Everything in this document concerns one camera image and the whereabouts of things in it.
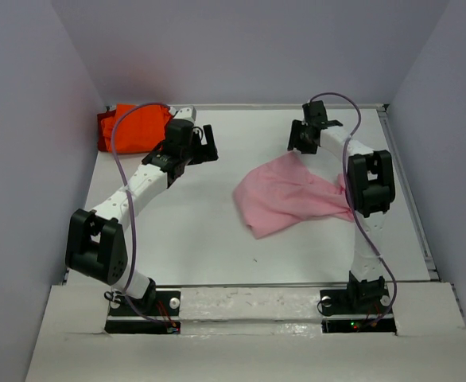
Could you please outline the pink t shirt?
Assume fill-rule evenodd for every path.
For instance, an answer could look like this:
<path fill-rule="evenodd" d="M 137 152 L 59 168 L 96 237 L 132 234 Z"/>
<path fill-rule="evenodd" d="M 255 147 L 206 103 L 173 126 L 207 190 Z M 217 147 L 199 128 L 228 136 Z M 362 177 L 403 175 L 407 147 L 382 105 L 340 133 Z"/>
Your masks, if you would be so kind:
<path fill-rule="evenodd" d="M 243 224 L 257 240 L 308 220 L 353 221 L 344 176 L 327 181 L 311 173 L 295 153 L 250 171 L 232 196 Z"/>

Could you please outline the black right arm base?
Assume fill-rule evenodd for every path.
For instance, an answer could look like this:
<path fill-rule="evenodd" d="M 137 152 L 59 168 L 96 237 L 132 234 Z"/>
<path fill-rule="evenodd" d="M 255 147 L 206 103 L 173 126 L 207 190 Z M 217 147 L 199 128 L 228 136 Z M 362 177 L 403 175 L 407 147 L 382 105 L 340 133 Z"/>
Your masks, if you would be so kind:
<path fill-rule="evenodd" d="M 379 297 L 368 297 L 361 302 L 353 302 L 345 287 L 321 290 L 316 310 L 321 316 L 322 333 L 396 334 L 393 310 L 386 312 L 390 302 L 386 287 Z"/>

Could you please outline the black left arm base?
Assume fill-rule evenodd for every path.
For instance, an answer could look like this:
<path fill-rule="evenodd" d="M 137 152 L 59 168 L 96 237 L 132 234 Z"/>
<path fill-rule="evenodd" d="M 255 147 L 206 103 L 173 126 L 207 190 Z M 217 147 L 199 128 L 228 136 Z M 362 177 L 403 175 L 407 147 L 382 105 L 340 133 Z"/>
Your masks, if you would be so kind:
<path fill-rule="evenodd" d="M 119 292 L 107 290 L 108 301 L 104 330 L 109 334 L 171 335 L 181 333 L 181 291 L 158 289 L 154 302 L 143 309 L 132 306 Z"/>

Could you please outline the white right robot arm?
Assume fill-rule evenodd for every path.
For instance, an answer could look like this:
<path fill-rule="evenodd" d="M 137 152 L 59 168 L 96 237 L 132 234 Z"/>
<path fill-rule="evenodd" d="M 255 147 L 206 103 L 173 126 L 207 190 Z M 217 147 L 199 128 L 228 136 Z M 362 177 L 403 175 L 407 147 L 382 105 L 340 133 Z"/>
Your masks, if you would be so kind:
<path fill-rule="evenodd" d="M 324 102 L 302 105 L 304 118 L 292 122 L 288 150 L 316 154 L 322 148 L 341 160 L 346 198 L 355 221 L 354 255 L 347 286 L 320 293 L 318 310 L 325 316 L 372 316 L 390 306 L 380 253 L 386 213 L 395 199 L 392 156 L 353 139 L 353 132 L 328 117 Z"/>

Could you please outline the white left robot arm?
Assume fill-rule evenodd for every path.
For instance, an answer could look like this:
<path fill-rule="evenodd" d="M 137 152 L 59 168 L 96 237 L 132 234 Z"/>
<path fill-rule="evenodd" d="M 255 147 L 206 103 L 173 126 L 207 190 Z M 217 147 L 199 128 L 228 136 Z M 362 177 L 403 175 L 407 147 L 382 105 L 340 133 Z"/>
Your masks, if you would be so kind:
<path fill-rule="evenodd" d="M 137 271 L 137 250 L 126 248 L 125 233 L 137 234 L 136 216 L 166 191 L 186 166 L 217 158 L 212 126 L 170 120 L 165 137 L 142 159 L 133 176 L 122 180 L 120 189 L 93 209 L 77 209 L 72 214 L 66 266 L 122 292 L 136 314 L 150 312 L 156 300 L 156 283 Z"/>

